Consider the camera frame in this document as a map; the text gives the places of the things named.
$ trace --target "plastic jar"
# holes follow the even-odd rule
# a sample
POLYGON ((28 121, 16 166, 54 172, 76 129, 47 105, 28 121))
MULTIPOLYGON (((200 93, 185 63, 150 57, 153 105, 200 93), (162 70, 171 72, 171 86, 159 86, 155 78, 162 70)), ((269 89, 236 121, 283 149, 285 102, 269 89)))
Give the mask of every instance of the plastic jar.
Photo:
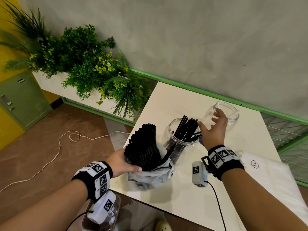
MULTIPOLYGON (((203 124, 205 124, 207 129, 211 129, 211 125, 215 125, 215 122, 212 121, 212 117, 217 118, 214 116, 214 112, 216 112, 217 103, 211 106, 205 116, 202 118, 203 124)), ((233 107, 231 104, 226 102, 219 102, 219 108, 225 113, 226 117, 228 117, 228 125, 226 130, 231 130, 235 124, 237 123, 237 120, 240 117, 239 113, 233 114, 237 111, 235 107, 233 107)))
POLYGON ((184 142, 182 140, 179 140, 174 136, 174 132, 176 131, 177 127, 179 126, 181 122, 181 118, 174 119, 165 129, 163 133, 163 137, 161 139, 161 143, 163 146, 169 151, 169 149, 176 144, 176 147, 173 151, 173 153, 170 156, 170 159, 173 164, 176 164, 177 160, 179 159, 181 153, 183 152, 184 148, 191 148, 194 146, 195 143, 198 143, 198 140, 195 140, 193 142, 184 142))

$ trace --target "planter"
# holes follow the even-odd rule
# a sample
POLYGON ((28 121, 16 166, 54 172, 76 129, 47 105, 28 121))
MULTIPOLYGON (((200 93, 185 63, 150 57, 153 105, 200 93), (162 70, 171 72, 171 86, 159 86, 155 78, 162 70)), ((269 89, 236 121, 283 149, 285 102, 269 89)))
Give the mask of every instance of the planter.
MULTIPOLYGON (((86 100, 81 100, 81 98, 76 95, 76 89, 71 86, 67 86, 64 88, 62 86, 62 81, 66 80, 67 73, 58 73, 55 75, 52 75, 50 79, 46 78, 46 75, 44 75, 43 72, 33 72, 33 75, 40 85, 41 89, 52 92, 54 94, 57 94, 59 96, 65 97, 67 99, 73 100, 75 102, 78 102, 82 105, 86 105, 88 107, 93 108, 94 110, 100 110, 104 113, 112 115, 113 109, 116 106, 115 101, 113 100, 104 100, 104 102, 101 105, 98 105, 96 102, 100 100, 100 93, 97 90, 94 90, 91 92, 91 97, 86 100)), ((121 115, 116 116, 118 118, 123 118, 123 112, 121 115)), ((133 117, 129 117, 126 115, 125 120, 133 122, 133 117)))

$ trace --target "green locker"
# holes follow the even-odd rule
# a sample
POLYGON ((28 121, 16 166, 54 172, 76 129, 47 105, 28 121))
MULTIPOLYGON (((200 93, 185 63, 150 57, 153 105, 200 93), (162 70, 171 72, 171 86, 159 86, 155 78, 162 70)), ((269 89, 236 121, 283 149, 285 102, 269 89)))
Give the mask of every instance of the green locker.
POLYGON ((29 129, 52 111, 31 72, 0 82, 0 105, 24 129, 29 129))

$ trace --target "gray wall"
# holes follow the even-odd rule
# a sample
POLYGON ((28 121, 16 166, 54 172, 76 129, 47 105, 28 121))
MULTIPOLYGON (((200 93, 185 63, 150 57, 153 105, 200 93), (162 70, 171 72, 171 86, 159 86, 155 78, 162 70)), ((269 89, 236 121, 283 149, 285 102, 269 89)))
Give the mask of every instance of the gray wall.
POLYGON ((132 68, 308 120, 308 0, 19 0, 92 24, 132 68))

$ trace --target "white plastic bag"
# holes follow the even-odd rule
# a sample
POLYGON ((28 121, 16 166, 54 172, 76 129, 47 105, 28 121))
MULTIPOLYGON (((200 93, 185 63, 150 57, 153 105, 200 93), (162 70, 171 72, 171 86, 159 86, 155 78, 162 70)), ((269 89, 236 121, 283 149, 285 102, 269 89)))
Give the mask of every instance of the white plastic bag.
MULTIPOLYGON (((160 156, 163 159, 167 150, 156 141, 160 156)), ((137 185, 143 189, 150 189, 151 187, 159 186, 166 182, 174 174, 174 166, 170 158, 152 171, 129 172, 128 180, 137 182, 137 185)))

